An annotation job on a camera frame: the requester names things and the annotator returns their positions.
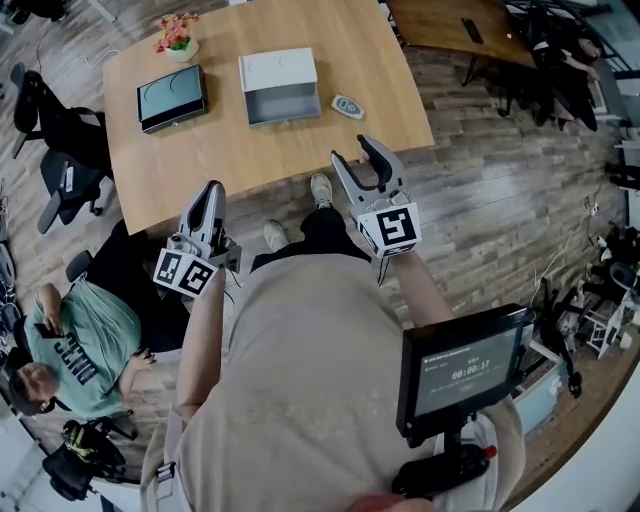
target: black office chair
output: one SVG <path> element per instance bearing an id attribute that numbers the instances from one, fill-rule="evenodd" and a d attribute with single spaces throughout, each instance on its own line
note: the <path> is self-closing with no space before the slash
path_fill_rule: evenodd
<path id="1" fill-rule="evenodd" d="M 100 182 L 105 176 L 113 179 L 104 113 L 65 108 L 42 77 L 22 63 L 14 66 L 11 81 L 18 87 L 14 124 L 21 132 L 13 158 L 28 140 L 43 139 L 49 146 L 40 171 L 51 199 L 38 231 L 46 233 L 56 216 L 69 224 L 87 202 L 91 213 L 100 215 L 102 208 L 95 206 Z M 35 131 L 38 120 L 40 130 Z"/>

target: remote control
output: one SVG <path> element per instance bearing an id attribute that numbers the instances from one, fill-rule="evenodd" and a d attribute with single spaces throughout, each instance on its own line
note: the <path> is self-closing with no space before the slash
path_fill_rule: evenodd
<path id="1" fill-rule="evenodd" d="M 331 108 L 337 110 L 341 114 L 351 119 L 362 119 L 364 117 L 364 109 L 355 101 L 350 100 L 346 96 L 336 96 L 333 98 Z"/>

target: man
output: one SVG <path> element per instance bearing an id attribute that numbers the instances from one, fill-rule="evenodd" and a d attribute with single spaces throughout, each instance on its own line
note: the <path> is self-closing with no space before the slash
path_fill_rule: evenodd
<path id="1" fill-rule="evenodd" d="M 48 412 L 54 399 L 88 419 L 118 412 L 151 352 L 182 346 L 189 313 L 175 295 L 160 300 L 142 265 L 146 245 L 121 221 L 64 298 L 52 284 L 38 290 L 14 328 L 33 359 L 9 380 L 24 414 Z"/>
<path id="2" fill-rule="evenodd" d="M 331 183 L 316 174 L 311 191 L 303 242 L 265 226 L 273 254 L 255 259 L 236 301 L 222 376 L 225 273 L 194 303 L 177 383 L 188 422 L 177 478 L 197 512 L 430 511 L 386 494 L 404 463 L 433 453 L 433 442 L 409 449 L 395 425 L 402 328 L 331 206 Z M 453 318 L 416 253 L 391 265 L 416 326 Z M 499 439 L 499 507 L 523 469 L 522 433 L 510 401 L 486 413 Z M 157 448 L 154 436 L 142 478 L 151 506 Z"/>

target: wall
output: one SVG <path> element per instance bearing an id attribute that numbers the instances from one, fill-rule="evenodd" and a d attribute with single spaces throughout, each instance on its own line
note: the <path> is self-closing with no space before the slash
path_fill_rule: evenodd
<path id="1" fill-rule="evenodd" d="M 640 366 L 589 440 L 512 512 L 625 512 L 640 492 L 638 397 Z"/>

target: green t-shirt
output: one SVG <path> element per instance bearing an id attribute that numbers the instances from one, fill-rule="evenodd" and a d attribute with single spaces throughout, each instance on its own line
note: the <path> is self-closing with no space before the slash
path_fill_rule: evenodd
<path id="1" fill-rule="evenodd" d="M 24 326 L 33 360 L 53 368 L 58 397 L 83 418 L 120 411 L 122 397 L 114 386 L 140 346 L 137 315 L 115 295 L 80 279 L 62 300 L 60 322 L 63 337 L 43 338 L 35 327 L 44 323 L 36 300 Z"/>

